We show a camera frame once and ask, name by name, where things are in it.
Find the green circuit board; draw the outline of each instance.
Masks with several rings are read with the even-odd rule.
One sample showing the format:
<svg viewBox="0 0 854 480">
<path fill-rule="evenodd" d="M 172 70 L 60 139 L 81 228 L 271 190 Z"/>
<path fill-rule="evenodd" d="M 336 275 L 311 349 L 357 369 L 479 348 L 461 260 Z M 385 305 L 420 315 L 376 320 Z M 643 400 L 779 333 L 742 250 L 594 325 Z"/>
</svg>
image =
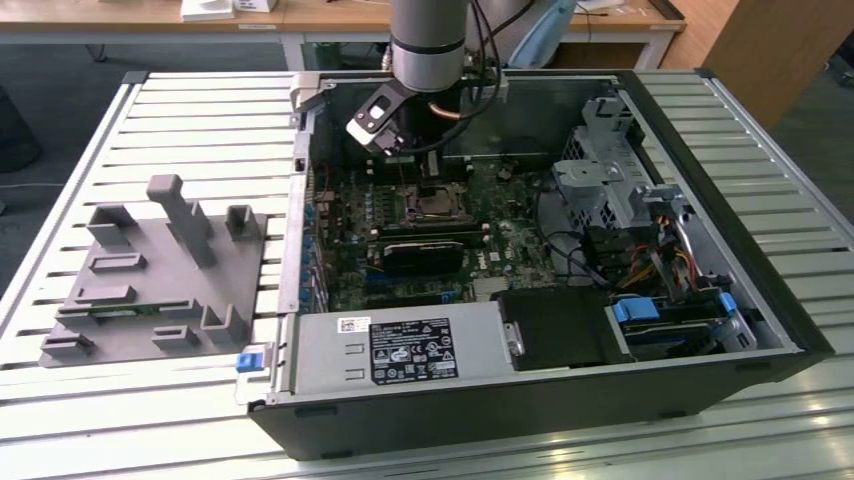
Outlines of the green circuit board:
<svg viewBox="0 0 854 480">
<path fill-rule="evenodd" d="M 465 249 L 463 265 L 452 275 L 384 278 L 367 261 L 371 243 L 365 238 L 375 225 L 387 225 L 405 216 L 408 186 L 372 186 L 352 179 L 340 191 L 339 231 L 327 242 L 324 256 L 335 271 L 329 285 L 329 309 L 352 311 L 376 308 L 393 299 L 429 299 L 436 303 L 473 302 L 476 279 L 503 279 L 507 288 L 553 285 L 553 265 L 536 237 L 531 218 L 532 186 L 539 174 L 504 175 L 500 160 L 472 162 L 473 172 L 459 189 L 465 212 L 485 219 L 484 247 Z"/>
</svg>

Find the metal bracket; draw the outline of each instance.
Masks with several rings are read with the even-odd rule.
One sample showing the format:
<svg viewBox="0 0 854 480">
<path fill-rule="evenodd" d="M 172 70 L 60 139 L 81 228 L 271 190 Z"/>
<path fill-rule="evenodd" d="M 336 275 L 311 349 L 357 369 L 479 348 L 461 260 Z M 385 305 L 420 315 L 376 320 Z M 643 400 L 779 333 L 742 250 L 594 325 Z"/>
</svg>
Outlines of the metal bracket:
<svg viewBox="0 0 854 480">
<path fill-rule="evenodd" d="M 320 85 L 319 72 L 299 72 L 291 78 L 291 105 L 293 112 L 303 113 L 321 103 L 320 93 L 324 88 Z"/>
</svg>

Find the barcode sticker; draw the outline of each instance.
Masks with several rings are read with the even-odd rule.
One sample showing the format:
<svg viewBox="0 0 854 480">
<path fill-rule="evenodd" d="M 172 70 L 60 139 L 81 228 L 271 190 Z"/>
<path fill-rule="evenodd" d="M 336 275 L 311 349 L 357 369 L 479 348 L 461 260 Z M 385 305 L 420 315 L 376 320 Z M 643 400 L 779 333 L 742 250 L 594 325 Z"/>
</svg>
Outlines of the barcode sticker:
<svg viewBox="0 0 854 480">
<path fill-rule="evenodd" d="M 363 333 L 371 326 L 371 317 L 341 317 L 337 319 L 337 333 Z"/>
</svg>

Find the yellow wire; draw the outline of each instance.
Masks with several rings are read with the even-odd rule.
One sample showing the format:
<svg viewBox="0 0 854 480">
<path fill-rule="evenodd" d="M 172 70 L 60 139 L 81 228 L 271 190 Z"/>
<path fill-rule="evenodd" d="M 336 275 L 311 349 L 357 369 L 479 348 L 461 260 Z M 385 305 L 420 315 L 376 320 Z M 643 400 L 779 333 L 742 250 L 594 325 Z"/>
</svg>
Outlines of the yellow wire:
<svg viewBox="0 0 854 480">
<path fill-rule="evenodd" d="M 643 270 L 640 270 L 628 280 L 626 280 L 618 285 L 619 288 L 626 288 L 632 283 L 639 282 L 646 277 L 648 277 L 654 271 L 655 271 L 655 265 L 647 265 L 647 267 Z"/>
</svg>

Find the sticker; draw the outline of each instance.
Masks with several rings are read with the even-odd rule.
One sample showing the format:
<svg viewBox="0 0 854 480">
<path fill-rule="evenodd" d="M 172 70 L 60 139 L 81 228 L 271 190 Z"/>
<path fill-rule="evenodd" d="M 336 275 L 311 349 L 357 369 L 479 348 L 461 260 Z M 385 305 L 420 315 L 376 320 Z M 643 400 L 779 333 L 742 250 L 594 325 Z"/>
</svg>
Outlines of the sticker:
<svg viewBox="0 0 854 480">
<path fill-rule="evenodd" d="M 341 317 L 337 319 L 337 333 L 364 333 L 371 325 L 371 317 Z"/>
<path fill-rule="evenodd" d="M 275 30 L 275 25 L 264 25 L 263 23 L 241 23 L 237 25 L 240 30 Z"/>
<path fill-rule="evenodd" d="M 371 379 L 376 385 L 459 377 L 447 318 L 372 325 L 368 318 L 365 328 L 371 331 Z"/>
</svg>

